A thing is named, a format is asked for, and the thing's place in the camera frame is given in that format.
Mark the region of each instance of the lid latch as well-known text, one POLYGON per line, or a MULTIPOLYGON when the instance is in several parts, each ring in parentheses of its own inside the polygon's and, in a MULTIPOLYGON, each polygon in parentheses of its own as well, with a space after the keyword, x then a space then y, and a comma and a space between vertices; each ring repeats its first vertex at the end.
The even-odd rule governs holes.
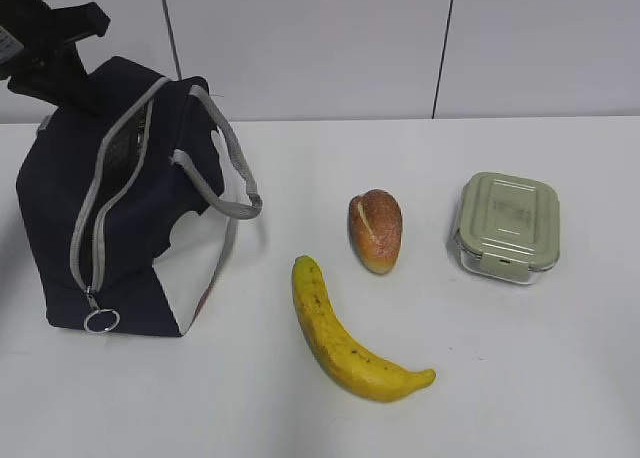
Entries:
POLYGON ((486 252, 480 258, 480 269, 510 280, 525 281, 529 276, 529 263, 486 252))

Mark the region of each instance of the white fabric panel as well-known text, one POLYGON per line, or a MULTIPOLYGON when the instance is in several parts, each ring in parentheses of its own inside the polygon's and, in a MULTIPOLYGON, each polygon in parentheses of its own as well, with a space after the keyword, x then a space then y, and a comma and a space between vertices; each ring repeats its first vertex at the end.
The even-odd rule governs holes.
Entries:
MULTIPOLYGON (((225 182, 221 198, 237 200, 239 178, 227 148, 218 133, 212 133, 212 138, 225 182)), ((186 213, 171 230, 171 246, 153 264, 182 335, 191 326, 200 299, 209 291, 225 244, 232 242, 227 233, 228 228, 235 230, 230 226, 232 221, 211 207, 202 216, 194 211, 186 213)))

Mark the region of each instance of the container lid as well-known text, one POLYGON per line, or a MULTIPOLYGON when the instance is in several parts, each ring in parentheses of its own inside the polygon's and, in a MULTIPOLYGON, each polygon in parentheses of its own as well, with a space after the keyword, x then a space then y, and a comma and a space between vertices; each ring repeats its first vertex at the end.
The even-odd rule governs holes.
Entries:
POLYGON ((478 173, 465 187, 458 220, 460 245, 489 272, 544 271, 560 256, 558 195, 539 181, 478 173))

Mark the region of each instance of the bread roll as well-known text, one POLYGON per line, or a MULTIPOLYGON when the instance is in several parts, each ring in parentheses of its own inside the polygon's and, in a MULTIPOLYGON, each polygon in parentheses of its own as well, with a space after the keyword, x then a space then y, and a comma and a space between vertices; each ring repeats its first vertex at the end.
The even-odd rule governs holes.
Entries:
POLYGON ((360 260, 374 273, 393 268, 400 252, 402 213, 386 191, 371 190, 349 203, 349 235, 360 260))

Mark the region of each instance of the zipper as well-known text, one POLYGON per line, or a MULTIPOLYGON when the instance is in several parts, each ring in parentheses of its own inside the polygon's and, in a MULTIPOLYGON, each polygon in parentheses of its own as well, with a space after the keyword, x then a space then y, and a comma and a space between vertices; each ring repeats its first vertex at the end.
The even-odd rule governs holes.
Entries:
POLYGON ((104 280, 104 268, 105 268, 105 252, 104 252, 104 221, 107 213, 113 206, 126 194, 126 192, 131 188, 133 183, 135 182, 140 170, 142 168, 142 164, 144 163, 144 155, 146 154, 148 139, 149 139, 149 128, 151 124, 151 110, 153 108, 153 95, 167 82, 168 78, 162 77, 158 79, 109 129, 105 137, 102 139, 100 143, 100 148, 98 149, 98 154, 96 158, 96 166, 95 173, 91 185, 87 191, 84 202, 78 213, 78 217, 76 219, 76 224, 73 231, 73 236, 71 237, 71 244, 69 247, 69 266, 71 269, 71 274, 77 283, 78 287, 85 294, 87 299, 87 303, 89 304, 89 308, 91 312, 85 318, 84 327, 85 330, 92 333, 104 333, 107 331, 111 331, 113 328, 117 326, 120 321, 120 315, 111 309, 102 309, 100 308, 97 300, 95 299, 95 294, 98 293, 102 287, 102 282, 104 280), (136 168, 132 175, 129 177, 125 186, 120 189, 118 193, 116 193, 113 197, 111 197, 105 205, 99 210, 96 215, 96 219, 94 222, 92 235, 91 235, 91 268, 92 268, 92 277, 91 284, 85 283, 82 278, 82 274, 80 272, 80 247, 82 243, 82 237, 85 232, 85 228, 88 225, 89 215, 91 214, 91 210, 95 205, 96 199, 98 197, 98 192, 100 190, 100 184, 103 178, 103 168, 104 168, 104 160, 109 144, 113 140, 113 138, 117 135, 117 133, 126 125, 126 123, 131 120, 138 111, 147 105, 145 120, 144 120, 144 133, 142 138, 142 147, 140 151, 140 156, 138 157, 138 163, 136 164, 136 168), (102 313, 112 313, 114 315, 114 323, 104 328, 103 330, 94 331, 90 329, 88 326, 89 320, 94 318, 97 315, 102 313))
POLYGON ((144 159, 147 154, 147 146, 149 143, 149 129, 151 127, 151 113, 153 111, 153 99, 149 101, 147 105, 146 113, 140 125, 138 126, 138 140, 140 144, 140 154, 138 156, 138 162, 136 167, 127 180, 127 183, 113 195, 98 211, 96 220, 93 225, 93 234, 91 237, 91 262, 93 264, 93 276, 91 279, 91 290, 94 292, 100 291, 102 288, 102 282, 104 281, 105 274, 105 262, 106 262, 106 250, 104 242, 104 223, 109 211, 120 201, 124 195, 129 191, 133 183, 135 183, 144 159))

